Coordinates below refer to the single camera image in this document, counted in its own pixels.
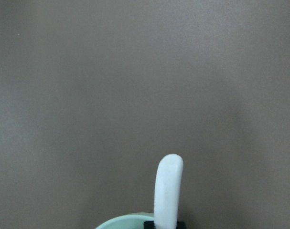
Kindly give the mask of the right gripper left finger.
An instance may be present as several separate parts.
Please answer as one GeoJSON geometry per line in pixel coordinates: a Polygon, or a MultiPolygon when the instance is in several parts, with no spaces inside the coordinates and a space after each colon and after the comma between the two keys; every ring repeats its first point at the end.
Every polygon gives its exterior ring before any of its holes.
{"type": "Polygon", "coordinates": [[[156,229],[154,221],[145,221],[143,223],[143,229],[156,229]]]}

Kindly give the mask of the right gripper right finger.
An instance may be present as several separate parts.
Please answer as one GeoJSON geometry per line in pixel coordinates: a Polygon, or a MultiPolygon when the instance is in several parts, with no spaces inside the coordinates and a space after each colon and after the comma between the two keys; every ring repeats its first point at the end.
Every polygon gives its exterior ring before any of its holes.
{"type": "Polygon", "coordinates": [[[176,229],[186,229],[186,224],[183,221],[177,221],[176,229]]]}

